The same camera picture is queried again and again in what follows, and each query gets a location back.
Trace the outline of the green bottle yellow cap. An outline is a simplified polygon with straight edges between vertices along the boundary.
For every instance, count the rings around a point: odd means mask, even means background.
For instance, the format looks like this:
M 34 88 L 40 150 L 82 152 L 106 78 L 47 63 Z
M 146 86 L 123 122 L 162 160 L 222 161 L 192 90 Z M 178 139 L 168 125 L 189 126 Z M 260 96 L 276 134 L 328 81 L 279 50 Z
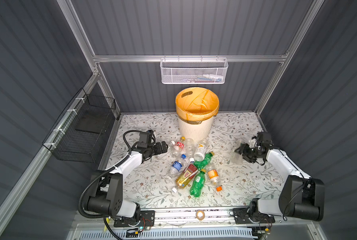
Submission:
M 190 188 L 189 194 L 195 198 L 199 198 L 201 195 L 202 188 L 205 183 L 205 169 L 201 169 L 199 173 L 195 176 L 192 186 Z

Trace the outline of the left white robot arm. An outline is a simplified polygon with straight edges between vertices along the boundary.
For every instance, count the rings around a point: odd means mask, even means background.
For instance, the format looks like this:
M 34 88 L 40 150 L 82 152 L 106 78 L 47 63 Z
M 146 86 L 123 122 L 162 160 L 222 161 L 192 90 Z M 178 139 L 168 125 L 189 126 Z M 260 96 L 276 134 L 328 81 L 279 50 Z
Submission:
M 78 201 L 80 215 L 88 219 L 111 217 L 138 222 L 141 217 L 140 205 L 123 197 L 125 178 L 143 162 L 167 152 L 168 144 L 164 141 L 146 148 L 138 148 L 134 143 L 119 163 L 93 175 Z

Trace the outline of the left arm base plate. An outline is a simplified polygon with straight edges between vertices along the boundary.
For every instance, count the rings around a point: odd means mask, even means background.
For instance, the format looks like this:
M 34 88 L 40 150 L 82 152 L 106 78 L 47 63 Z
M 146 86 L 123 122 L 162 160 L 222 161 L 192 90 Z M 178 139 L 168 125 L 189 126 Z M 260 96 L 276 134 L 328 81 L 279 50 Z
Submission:
M 121 217 L 120 219 L 115 219 L 113 226 L 115 228 L 136 228 L 144 227 L 151 228 L 155 223 L 155 211 L 140 211 L 136 212 L 132 218 Z

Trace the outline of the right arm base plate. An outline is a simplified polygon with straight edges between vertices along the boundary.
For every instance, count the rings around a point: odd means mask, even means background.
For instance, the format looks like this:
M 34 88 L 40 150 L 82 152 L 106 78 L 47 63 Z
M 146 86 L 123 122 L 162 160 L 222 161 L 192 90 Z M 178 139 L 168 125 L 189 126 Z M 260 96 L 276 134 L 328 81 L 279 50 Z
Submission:
M 273 224 L 275 218 L 272 215 L 253 212 L 250 208 L 234 208 L 231 210 L 231 216 L 236 224 Z

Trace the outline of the yellow tea bottle red label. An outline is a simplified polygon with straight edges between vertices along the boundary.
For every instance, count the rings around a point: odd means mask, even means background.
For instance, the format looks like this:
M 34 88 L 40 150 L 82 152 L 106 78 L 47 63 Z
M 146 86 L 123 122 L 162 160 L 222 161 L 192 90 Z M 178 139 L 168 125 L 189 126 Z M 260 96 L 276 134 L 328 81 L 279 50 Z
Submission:
M 176 178 L 172 191 L 177 193 L 179 189 L 184 189 L 197 172 L 197 167 L 194 164 L 189 164 L 188 167 Z

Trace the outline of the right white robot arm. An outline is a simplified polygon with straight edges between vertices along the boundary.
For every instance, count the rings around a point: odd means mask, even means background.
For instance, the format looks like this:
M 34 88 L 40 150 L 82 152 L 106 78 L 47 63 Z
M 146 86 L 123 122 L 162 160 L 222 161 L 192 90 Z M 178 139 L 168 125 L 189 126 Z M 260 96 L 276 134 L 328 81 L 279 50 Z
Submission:
M 319 222 L 324 216 L 325 185 L 300 169 L 287 153 L 273 145 L 240 144 L 233 156 L 249 163 L 262 159 L 270 163 L 284 180 L 277 199 L 254 198 L 246 211 L 250 220 L 259 223 L 272 216 Z

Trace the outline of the clear bottle red label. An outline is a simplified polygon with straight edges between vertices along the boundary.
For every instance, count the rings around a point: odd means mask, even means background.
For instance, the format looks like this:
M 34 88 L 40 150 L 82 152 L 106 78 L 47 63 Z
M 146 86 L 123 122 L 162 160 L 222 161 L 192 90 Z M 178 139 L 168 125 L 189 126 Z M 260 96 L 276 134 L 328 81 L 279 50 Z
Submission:
M 173 157 L 178 157 L 182 154 L 182 151 L 184 149 L 184 142 L 185 142 L 185 137 L 180 137 L 177 141 L 170 141 L 172 150 L 171 150 L 171 155 Z

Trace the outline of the white yellow label bottle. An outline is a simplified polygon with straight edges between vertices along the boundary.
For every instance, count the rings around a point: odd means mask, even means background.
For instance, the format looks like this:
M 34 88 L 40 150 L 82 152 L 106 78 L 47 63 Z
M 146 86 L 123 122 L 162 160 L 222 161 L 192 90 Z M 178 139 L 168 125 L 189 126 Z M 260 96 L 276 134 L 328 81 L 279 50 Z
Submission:
M 193 154 L 193 158 L 195 161 L 203 161 L 205 158 L 205 154 L 207 152 L 208 140 L 202 139 L 197 143 L 196 150 Z

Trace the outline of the clear bottle blue label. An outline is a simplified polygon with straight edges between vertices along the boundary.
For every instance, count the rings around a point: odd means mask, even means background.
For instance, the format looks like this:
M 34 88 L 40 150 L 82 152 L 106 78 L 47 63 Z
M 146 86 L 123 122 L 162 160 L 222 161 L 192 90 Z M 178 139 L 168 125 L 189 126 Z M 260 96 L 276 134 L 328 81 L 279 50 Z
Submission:
M 168 172 L 169 177 L 173 178 L 176 176 L 185 165 L 186 155 L 182 154 L 175 159 Z

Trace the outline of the clear bottle orange label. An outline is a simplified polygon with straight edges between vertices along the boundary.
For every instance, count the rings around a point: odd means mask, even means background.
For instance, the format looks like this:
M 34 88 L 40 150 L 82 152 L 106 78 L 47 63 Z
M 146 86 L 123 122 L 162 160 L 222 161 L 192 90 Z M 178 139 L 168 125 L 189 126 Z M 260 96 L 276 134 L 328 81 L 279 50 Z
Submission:
M 207 175 L 210 182 L 215 187 L 217 192 L 222 191 L 221 177 L 219 176 L 214 164 L 209 164 L 206 166 Z

